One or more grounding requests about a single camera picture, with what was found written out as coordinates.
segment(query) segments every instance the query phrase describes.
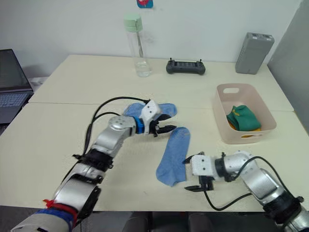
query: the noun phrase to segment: white wall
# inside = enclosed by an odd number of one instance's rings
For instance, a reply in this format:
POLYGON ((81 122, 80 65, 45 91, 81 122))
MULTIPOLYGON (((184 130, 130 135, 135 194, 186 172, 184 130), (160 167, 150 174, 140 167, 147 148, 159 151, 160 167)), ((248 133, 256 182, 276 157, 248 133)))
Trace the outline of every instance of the white wall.
POLYGON ((68 54, 129 56, 123 15, 139 12, 148 57, 236 61, 245 33, 283 36, 301 0, 0 0, 0 48, 28 77, 50 75, 68 54))

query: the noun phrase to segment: laptop keyboard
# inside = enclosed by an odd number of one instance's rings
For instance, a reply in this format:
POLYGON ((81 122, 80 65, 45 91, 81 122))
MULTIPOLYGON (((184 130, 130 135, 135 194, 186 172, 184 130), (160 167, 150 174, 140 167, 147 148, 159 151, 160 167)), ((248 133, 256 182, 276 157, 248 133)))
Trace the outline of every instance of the laptop keyboard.
POLYGON ((27 93, 0 94, 0 107, 20 106, 27 95, 27 93))

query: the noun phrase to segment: white table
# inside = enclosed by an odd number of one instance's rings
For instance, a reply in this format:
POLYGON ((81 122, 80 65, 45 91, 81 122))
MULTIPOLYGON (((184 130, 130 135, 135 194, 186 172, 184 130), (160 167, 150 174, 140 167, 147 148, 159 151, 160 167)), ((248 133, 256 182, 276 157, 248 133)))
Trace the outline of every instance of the white table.
POLYGON ((200 76, 170 75, 165 59, 149 62, 153 73, 141 78, 135 73, 132 58, 71 55, 30 102, 101 104, 112 97, 134 96, 178 107, 212 109, 211 100, 219 84, 247 83, 256 88, 270 110, 293 111, 265 64, 256 75, 250 75, 236 73, 234 63, 205 62, 206 74, 200 76))
MULTIPOLYGON (((0 204, 43 207, 80 154, 84 133, 97 105, 30 103, 0 137, 0 204)), ((125 105, 105 110, 121 112, 125 105)), ((191 132, 187 156, 205 151, 219 156, 247 150, 270 161, 290 191, 309 199, 307 169, 309 137, 294 112, 272 111, 277 128, 264 140, 248 145, 226 145, 221 141, 211 109, 177 107, 178 114, 166 124, 186 126, 191 132)), ((93 138, 104 129, 110 116, 95 124, 93 138)), ((187 167, 187 181, 169 187, 156 179, 169 135, 136 135, 128 138, 114 167, 100 185, 102 193, 95 210, 213 211, 203 193, 184 190, 196 185, 187 167)), ((261 167, 269 169, 262 162, 261 167)), ((241 180, 215 182, 209 192, 217 206, 247 192, 241 180)), ((309 201, 303 205, 308 209, 309 201)), ((253 197, 245 198, 227 211, 262 211, 253 197)))

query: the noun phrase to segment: laptop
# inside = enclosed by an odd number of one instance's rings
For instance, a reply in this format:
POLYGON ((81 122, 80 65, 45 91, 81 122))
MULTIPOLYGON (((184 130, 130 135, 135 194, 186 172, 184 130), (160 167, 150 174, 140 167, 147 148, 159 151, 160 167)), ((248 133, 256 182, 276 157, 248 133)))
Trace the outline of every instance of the laptop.
POLYGON ((32 94, 13 50, 0 50, 0 124, 10 123, 32 94))

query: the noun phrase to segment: gray power bank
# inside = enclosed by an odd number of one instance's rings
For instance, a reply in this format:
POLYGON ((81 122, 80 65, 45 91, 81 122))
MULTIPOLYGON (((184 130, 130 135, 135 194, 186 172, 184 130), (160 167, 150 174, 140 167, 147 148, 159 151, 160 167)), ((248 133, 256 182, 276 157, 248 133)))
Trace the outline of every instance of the gray power bank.
POLYGON ((235 65, 236 72, 256 74, 274 42, 271 35, 248 32, 235 65))

